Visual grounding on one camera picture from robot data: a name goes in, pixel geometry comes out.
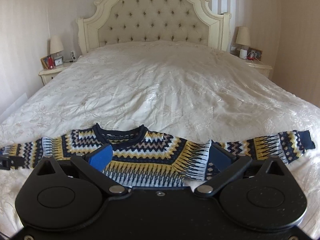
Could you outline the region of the navy yellow patterned knit sweater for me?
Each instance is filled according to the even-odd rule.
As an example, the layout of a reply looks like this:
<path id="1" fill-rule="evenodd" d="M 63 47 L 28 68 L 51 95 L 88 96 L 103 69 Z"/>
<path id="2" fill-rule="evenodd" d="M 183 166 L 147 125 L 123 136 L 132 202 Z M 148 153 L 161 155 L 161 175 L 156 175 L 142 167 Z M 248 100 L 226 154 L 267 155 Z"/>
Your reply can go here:
<path id="1" fill-rule="evenodd" d="M 57 137 L 13 144 L 1 149 L 11 159 L 11 168 L 34 168 L 45 155 L 69 160 L 77 153 L 89 154 L 100 146 L 112 146 L 111 162 L 103 174 L 127 187 L 180 187 L 187 179 L 204 181 L 209 149 L 218 144 L 236 156 L 265 160 L 275 155 L 289 164 L 315 144 L 309 131 L 287 131 L 245 141 L 198 144 L 140 126 L 129 131 L 108 131 L 99 125 L 74 129 Z"/>

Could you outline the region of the cream floral bedspread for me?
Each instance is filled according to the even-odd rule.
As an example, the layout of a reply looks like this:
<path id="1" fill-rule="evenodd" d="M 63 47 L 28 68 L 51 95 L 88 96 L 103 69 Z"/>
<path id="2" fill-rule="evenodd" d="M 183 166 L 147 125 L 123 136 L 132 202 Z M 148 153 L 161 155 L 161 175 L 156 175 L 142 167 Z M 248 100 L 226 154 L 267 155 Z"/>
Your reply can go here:
<path id="1" fill-rule="evenodd" d="M 129 42 L 81 57 L 1 124 L 1 146 L 99 124 L 144 125 L 193 142 L 309 131 L 319 108 L 225 51 L 187 42 Z"/>

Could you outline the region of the left cream nightstand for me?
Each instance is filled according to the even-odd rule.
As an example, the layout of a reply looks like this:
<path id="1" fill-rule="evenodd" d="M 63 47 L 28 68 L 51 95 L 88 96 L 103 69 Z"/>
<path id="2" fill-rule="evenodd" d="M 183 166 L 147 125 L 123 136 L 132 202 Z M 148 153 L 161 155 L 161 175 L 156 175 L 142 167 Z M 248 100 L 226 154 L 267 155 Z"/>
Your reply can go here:
<path id="1" fill-rule="evenodd" d="M 45 86 L 49 83 L 54 77 L 56 77 L 59 73 L 64 71 L 66 68 L 70 67 L 73 63 L 72 62 L 65 62 L 64 64 L 57 66 L 53 69 L 44 69 L 39 72 L 39 77 L 43 85 Z"/>

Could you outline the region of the cream nightstand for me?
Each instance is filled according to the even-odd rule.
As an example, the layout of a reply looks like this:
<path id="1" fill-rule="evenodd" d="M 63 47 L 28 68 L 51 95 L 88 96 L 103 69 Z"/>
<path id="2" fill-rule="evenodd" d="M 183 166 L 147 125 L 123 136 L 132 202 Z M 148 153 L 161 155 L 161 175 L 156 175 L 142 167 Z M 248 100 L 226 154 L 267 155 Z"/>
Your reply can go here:
<path id="1" fill-rule="evenodd" d="M 246 63 L 267 78 L 270 77 L 273 70 L 272 66 L 266 65 L 259 60 L 246 60 Z"/>
<path id="2" fill-rule="evenodd" d="M 45 86 L 49 83 L 54 77 L 56 77 L 59 73 L 64 71 L 66 68 L 70 67 L 73 63 L 72 62 L 65 62 L 64 64 L 57 66 L 53 69 L 44 69 L 39 72 L 39 77 L 43 85 Z"/>

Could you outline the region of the right cream nightstand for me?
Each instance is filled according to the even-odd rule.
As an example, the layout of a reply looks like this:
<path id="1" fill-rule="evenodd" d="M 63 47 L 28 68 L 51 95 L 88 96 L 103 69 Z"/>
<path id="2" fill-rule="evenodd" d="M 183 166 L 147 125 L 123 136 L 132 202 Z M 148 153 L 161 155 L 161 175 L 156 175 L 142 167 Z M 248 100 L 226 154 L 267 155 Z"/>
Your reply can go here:
<path id="1" fill-rule="evenodd" d="M 246 60 L 246 63 L 267 78 L 270 77 L 273 70 L 272 66 L 266 65 L 259 60 Z"/>

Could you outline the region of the small alarm clock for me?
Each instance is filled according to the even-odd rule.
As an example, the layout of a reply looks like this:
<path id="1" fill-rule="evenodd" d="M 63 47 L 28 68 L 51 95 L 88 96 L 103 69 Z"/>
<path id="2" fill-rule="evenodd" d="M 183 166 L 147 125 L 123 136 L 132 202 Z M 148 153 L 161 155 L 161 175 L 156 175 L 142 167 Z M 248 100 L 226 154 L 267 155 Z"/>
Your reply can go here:
<path id="1" fill-rule="evenodd" d="M 56 58 L 54 59 L 54 64 L 55 64 L 55 66 L 63 65 L 63 56 L 56 57 Z"/>

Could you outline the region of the red bottle on left nightstand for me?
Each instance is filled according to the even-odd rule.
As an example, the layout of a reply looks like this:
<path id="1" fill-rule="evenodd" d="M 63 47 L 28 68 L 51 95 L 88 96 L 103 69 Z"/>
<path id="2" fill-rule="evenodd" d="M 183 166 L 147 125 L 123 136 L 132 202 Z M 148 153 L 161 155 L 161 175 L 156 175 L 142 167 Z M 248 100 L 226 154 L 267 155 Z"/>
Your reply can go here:
<path id="1" fill-rule="evenodd" d="M 54 61 L 52 59 L 52 57 L 48 57 L 48 68 L 49 69 L 53 69 L 54 68 Z"/>

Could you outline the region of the white phone on stand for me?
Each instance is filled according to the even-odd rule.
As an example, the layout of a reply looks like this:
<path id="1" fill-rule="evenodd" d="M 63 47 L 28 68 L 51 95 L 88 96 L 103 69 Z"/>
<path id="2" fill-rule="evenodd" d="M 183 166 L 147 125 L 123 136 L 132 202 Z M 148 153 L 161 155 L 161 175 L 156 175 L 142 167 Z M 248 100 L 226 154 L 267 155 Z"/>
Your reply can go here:
<path id="1" fill-rule="evenodd" d="M 76 56 L 74 51 L 70 51 L 72 61 L 76 61 Z"/>

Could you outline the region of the white cylinder device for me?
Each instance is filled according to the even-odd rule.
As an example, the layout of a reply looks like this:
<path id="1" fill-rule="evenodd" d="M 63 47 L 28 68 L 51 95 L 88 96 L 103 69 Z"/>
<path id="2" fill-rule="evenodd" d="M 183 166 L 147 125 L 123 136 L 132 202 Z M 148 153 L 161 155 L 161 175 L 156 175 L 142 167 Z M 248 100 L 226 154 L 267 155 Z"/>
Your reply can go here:
<path id="1" fill-rule="evenodd" d="M 239 53 L 239 57 L 243 60 L 246 60 L 247 59 L 247 50 L 241 48 L 240 49 L 240 53 Z"/>

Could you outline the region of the left beige table lamp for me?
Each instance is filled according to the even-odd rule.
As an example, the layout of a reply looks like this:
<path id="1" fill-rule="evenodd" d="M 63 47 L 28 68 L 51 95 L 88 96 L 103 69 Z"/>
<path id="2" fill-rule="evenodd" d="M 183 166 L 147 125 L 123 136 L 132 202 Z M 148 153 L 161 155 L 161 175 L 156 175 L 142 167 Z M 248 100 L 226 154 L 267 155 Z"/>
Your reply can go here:
<path id="1" fill-rule="evenodd" d="M 54 35 L 50 38 L 50 54 L 52 56 L 57 56 L 60 52 L 64 50 L 60 36 Z"/>

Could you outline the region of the beige table lamp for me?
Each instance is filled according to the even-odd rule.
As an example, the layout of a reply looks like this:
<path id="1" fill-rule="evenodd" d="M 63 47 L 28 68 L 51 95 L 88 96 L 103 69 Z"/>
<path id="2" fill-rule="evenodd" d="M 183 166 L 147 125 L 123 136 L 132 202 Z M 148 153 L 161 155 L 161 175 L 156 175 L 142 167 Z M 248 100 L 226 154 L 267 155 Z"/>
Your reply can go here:
<path id="1" fill-rule="evenodd" d="M 249 28 L 245 26 L 240 26 L 238 28 L 238 33 L 236 36 L 235 43 L 241 45 L 243 50 L 248 51 L 249 46 L 251 45 L 251 37 Z"/>
<path id="2" fill-rule="evenodd" d="M 57 56 L 60 52 L 64 50 L 60 36 L 54 35 L 50 38 L 50 54 L 52 56 Z"/>

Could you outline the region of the right beige table lamp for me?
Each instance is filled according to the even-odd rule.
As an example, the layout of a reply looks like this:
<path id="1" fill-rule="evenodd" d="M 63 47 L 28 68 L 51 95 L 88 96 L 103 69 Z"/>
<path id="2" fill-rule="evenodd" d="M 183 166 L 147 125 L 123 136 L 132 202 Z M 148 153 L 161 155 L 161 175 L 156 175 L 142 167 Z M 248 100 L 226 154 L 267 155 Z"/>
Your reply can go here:
<path id="1" fill-rule="evenodd" d="M 235 43 L 241 45 L 243 50 L 248 51 L 249 46 L 251 45 L 251 37 L 249 28 L 245 26 L 240 26 L 238 28 L 238 33 L 236 36 Z"/>

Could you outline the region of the cream tufted headboard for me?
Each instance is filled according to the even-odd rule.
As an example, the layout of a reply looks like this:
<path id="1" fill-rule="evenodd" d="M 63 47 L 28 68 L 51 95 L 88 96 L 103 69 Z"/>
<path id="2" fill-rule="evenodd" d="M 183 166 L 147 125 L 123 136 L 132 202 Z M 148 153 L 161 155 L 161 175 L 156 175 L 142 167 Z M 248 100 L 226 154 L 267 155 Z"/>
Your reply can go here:
<path id="1" fill-rule="evenodd" d="M 109 44 L 189 42 L 228 49 L 231 14 L 213 13 L 210 0 L 95 0 L 95 14 L 79 18 L 82 54 Z"/>

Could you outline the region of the picture frame left nightstand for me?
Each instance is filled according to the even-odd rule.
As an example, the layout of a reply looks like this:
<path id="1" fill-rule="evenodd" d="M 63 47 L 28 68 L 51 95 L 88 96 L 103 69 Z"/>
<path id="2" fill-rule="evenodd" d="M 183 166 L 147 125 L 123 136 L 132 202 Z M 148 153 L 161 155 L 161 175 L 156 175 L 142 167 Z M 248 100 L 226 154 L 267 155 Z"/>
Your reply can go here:
<path id="1" fill-rule="evenodd" d="M 45 56 L 43 58 L 41 58 L 41 63 L 44 69 L 49 69 L 49 64 L 48 64 L 48 59 L 50 58 L 50 56 Z"/>

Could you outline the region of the picture frame nightstand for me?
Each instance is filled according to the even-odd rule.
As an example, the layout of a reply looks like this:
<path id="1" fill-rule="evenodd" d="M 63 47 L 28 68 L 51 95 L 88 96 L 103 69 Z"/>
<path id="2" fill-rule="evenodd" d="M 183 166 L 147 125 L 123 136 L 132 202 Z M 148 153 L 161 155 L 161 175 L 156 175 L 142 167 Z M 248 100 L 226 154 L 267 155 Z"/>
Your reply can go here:
<path id="1" fill-rule="evenodd" d="M 249 47 L 247 59 L 248 59 L 248 60 L 258 60 L 258 61 L 261 61 L 262 54 L 263 54 L 263 51 L 262 51 L 262 50 L 258 50 L 258 49 Z"/>
<path id="2" fill-rule="evenodd" d="M 49 64 L 48 64 L 48 59 L 50 58 L 50 56 L 45 56 L 43 58 L 41 58 L 41 63 L 44 69 L 49 69 Z"/>

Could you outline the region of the picture frame right nightstand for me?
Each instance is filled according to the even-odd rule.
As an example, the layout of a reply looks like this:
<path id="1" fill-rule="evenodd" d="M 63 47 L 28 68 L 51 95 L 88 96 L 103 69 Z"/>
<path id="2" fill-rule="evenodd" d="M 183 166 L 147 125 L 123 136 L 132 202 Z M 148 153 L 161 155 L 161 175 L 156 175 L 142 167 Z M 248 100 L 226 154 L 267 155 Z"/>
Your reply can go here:
<path id="1" fill-rule="evenodd" d="M 258 49 L 249 47 L 247 59 L 248 59 L 248 60 L 258 60 L 258 61 L 261 61 L 262 54 L 263 54 L 263 51 L 262 51 L 262 50 L 258 50 Z"/>

